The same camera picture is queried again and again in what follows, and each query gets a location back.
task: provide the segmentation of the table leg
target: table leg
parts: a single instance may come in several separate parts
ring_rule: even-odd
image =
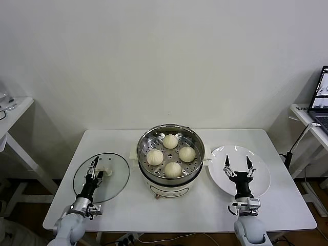
[[[79,240],[80,243],[85,246],[101,246],[100,243],[96,242],[96,240],[86,234],[84,234],[83,238]]]
[[[11,197],[6,210],[4,212],[4,217],[9,217],[11,212],[14,210],[18,202],[25,203],[52,203],[54,198],[53,195],[24,195],[23,192],[28,183],[20,183],[15,193]]]
[[[98,232],[98,233],[97,233],[96,242],[99,242],[99,243],[100,243],[100,241],[101,241],[101,236],[102,236],[102,235],[103,235],[102,232]]]
[[[9,134],[7,135],[7,143],[9,146],[24,160],[23,163],[27,169],[32,169],[36,173],[36,179],[53,195],[58,190],[58,185],[52,178],[41,168],[25,150],[16,142],[16,140]]]
[[[326,178],[325,181],[323,181],[323,182],[320,183],[320,187],[322,189],[327,189],[328,188],[328,178]]]
[[[307,192],[307,194],[302,195],[305,202],[312,202],[321,217],[328,217],[328,211],[326,210],[325,207],[322,206],[319,197],[316,195],[311,185],[306,184],[305,182],[302,182],[301,185]]]
[[[291,174],[291,177],[294,179],[296,178],[303,169],[323,150],[323,146],[320,145],[312,154],[308,154],[307,151],[305,151],[291,167],[289,168],[289,173]]]

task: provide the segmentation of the cable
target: cable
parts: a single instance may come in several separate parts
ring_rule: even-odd
[[[295,148],[297,148],[298,144],[301,142],[302,138],[304,137],[304,135],[312,128],[312,127],[320,127],[321,125],[318,123],[310,123],[308,124],[304,130],[302,131],[302,133],[299,135],[299,137],[297,138],[297,140],[295,141],[295,143],[293,144],[293,146],[291,147],[291,149],[285,154],[280,154],[281,156],[283,156],[285,158],[285,161],[283,162],[287,168],[287,170],[289,169],[289,166],[291,165],[292,162],[292,157],[293,157],[293,150],[295,150]]]
[[[275,241],[273,244],[276,244],[278,242],[287,242],[289,245],[295,246],[295,244],[293,244],[292,242],[289,242],[288,240],[284,240],[284,239],[279,239],[279,240]]]
[[[210,235],[206,234],[206,233],[203,233],[204,235],[206,235],[207,237],[209,237],[217,246],[220,246],[215,240],[213,237],[211,237]],[[182,238],[182,237],[188,237],[188,236],[191,236],[191,235],[195,235],[195,233],[191,233],[191,234],[188,234],[188,235],[183,235],[183,236],[179,236],[179,237],[176,237],[176,238],[172,238],[172,239],[164,239],[164,240],[158,240],[158,241],[152,241],[152,242],[143,242],[141,241],[139,238],[137,239],[137,241],[141,242],[141,243],[155,243],[155,242],[164,242],[164,241],[173,241],[175,239],[178,239],[178,238]]]
[[[317,228],[317,230],[321,233],[321,235],[328,241],[328,238],[326,237],[326,235],[324,235],[324,233],[319,229]]]
[[[292,242],[290,242],[285,236],[282,236],[289,244],[289,246],[295,246],[295,244],[293,244]]]
[[[112,243],[117,243],[117,242],[120,242],[120,241],[107,242],[103,246],[106,246],[106,245],[109,245],[109,244],[112,244]]]
[[[205,236],[209,237],[217,246],[220,246],[215,240],[213,237],[211,237],[210,235],[206,234],[206,233],[203,233]]]
[[[234,213],[234,212],[231,211],[231,209],[230,209],[230,205],[228,205],[228,210],[229,210],[230,213],[232,213],[233,215],[236,215],[236,216],[237,216],[236,213]]]
[[[175,239],[182,238],[182,237],[188,237],[188,236],[191,236],[191,235],[194,235],[194,234],[195,234],[195,233],[191,233],[191,234],[188,234],[188,235],[183,235],[183,236],[179,236],[179,237],[172,238],[172,239],[163,239],[163,240],[152,241],[152,242],[143,242],[143,241],[141,241],[141,240],[138,238],[137,241],[139,241],[139,242],[141,242],[141,243],[154,243],[154,242],[173,241],[173,240],[175,240]]]
[[[310,124],[308,124],[305,128],[304,128],[304,130],[302,131],[302,133],[299,135],[299,137],[297,138],[297,140],[295,141],[295,143],[293,144],[293,146],[291,147],[291,149],[289,150],[289,152],[291,152],[292,150],[293,150],[293,148],[294,148],[294,146],[297,144],[298,145],[298,143],[301,141],[301,139],[303,138],[303,136],[305,135],[305,131],[308,129],[308,127],[311,125],[311,123]]]

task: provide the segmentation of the power strip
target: power strip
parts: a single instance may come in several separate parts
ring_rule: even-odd
[[[121,236],[120,238],[118,238],[116,241],[123,241],[125,238],[128,240],[128,244],[130,244],[130,240],[128,239],[129,235],[132,235],[134,238],[134,241],[136,241],[139,237],[141,237],[143,235],[143,233],[126,233],[125,235]]]

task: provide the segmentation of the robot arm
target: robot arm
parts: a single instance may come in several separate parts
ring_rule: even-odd
[[[86,219],[93,219],[94,215],[101,215],[101,205],[92,204],[92,195],[99,187],[104,172],[96,176],[97,156],[88,166],[86,183],[80,194],[76,196],[73,204],[66,207],[61,218],[56,222],[54,234],[56,236],[48,246],[72,246],[76,245],[86,232]]]
[[[230,213],[239,216],[234,223],[234,230],[243,246],[272,246],[264,229],[263,222],[255,217],[258,215],[258,209],[261,207],[261,204],[258,198],[254,198],[249,188],[255,169],[248,156],[246,161],[248,172],[235,172],[230,168],[227,155],[223,168],[229,180],[235,183],[237,190],[236,202],[228,205]]]

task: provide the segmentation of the wooden floor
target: wooden floor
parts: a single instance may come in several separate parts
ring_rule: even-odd
[[[0,194],[1,200],[9,201],[11,195],[15,191],[15,188],[18,186],[17,180],[11,180],[12,187],[4,190]],[[320,197],[322,203],[328,208],[328,190],[322,190],[319,188],[319,182],[311,181],[310,182],[313,189],[316,191],[317,195]],[[304,194],[304,190],[301,187],[300,183],[296,182],[297,187],[299,188],[300,192]],[[30,182],[28,187],[25,190],[25,194],[40,194],[40,195],[49,195],[49,192],[37,181]],[[308,206],[315,217],[318,228],[328,237],[328,217],[321,218],[317,213],[316,209],[311,203],[308,203]],[[47,214],[49,209],[49,204],[31,204],[31,203],[18,203],[12,212],[11,216],[8,218],[9,220],[18,222],[40,237],[43,237],[47,240],[51,240],[53,238],[53,233],[43,229],[42,223],[44,217]],[[103,233],[101,238],[101,245],[115,241],[124,233]],[[91,237],[95,237],[96,233],[88,233]],[[142,241],[157,241],[162,239],[171,239],[175,238],[180,235],[185,234],[143,234],[141,236]],[[236,236],[233,233],[213,233],[210,234],[220,246],[223,245],[231,245],[231,246],[238,246],[240,245],[239,241],[237,240]],[[295,246],[302,246],[302,245],[328,245],[328,241],[326,241],[323,236],[319,233],[318,230],[310,230],[310,231],[296,231],[296,232],[288,232],[285,234],[285,237],[292,242]],[[183,237],[174,241],[164,241],[159,243],[140,243],[135,242],[136,246],[140,245],[148,245],[148,246],[155,246],[155,245],[184,245],[184,246],[196,246],[196,245],[209,245],[215,246],[215,243],[209,239],[204,234],[195,234],[188,237]],[[275,245],[288,245],[287,242],[278,242]]]

